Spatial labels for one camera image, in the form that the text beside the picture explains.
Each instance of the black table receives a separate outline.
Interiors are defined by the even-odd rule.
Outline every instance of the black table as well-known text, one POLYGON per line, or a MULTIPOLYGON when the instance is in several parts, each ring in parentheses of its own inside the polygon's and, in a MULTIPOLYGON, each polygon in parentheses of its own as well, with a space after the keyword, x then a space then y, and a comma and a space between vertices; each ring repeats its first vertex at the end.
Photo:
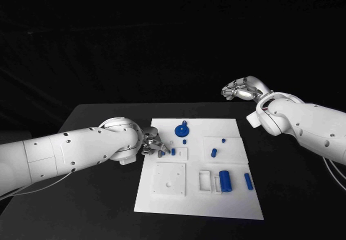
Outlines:
MULTIPOLYGON (((251 127, 247 115, 255 105, 82 104, 59 132, 97 127, 114 117, 127 117, 143 127, 152 118, 237 119, 264 221, 134 212, 144 161, 139 154, 137 162, 120 165, 108 160, 48 189, 15 197, 0 216, 0 239, 330 239, 342 233, 346 193, 322 157, 300 147, 293 136, 271 136, 263 127, 251 127)), ((28 191, 59 178, 36 183, 28 191)))

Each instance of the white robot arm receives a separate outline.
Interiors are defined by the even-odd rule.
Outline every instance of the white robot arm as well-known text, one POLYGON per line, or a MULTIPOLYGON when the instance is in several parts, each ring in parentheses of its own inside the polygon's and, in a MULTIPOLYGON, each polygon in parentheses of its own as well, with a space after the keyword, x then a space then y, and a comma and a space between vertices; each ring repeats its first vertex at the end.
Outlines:
POLYGON ((346 165, 345 112, 274 92, 254 76, 232 81, 221 94, 228 100, 240 97, 257 102, 255 112, 247 116, 254 128, 263 125, 274 136, 293 135, 305 148, 346 165))
POLYGON ((170 153, 157 129, 142 129, 124 117, 108 119, 100 127, 0 145, 0 196, 108 159, 123 165, 133 163, 142 145, 142 154, 150 155, 156 150, 159 156, 162 152, 170 153))

